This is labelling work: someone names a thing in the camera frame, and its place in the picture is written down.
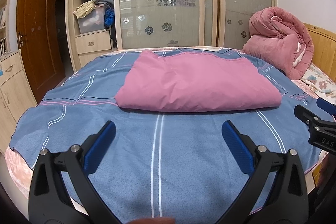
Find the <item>person's right hand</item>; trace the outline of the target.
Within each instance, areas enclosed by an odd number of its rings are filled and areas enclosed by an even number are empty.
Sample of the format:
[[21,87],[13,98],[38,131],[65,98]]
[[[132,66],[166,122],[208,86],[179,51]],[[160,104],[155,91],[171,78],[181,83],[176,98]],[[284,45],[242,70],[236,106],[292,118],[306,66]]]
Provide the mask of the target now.
[[127,224],[175,224],[175,219],[166,217],[141,218],[132,220]]

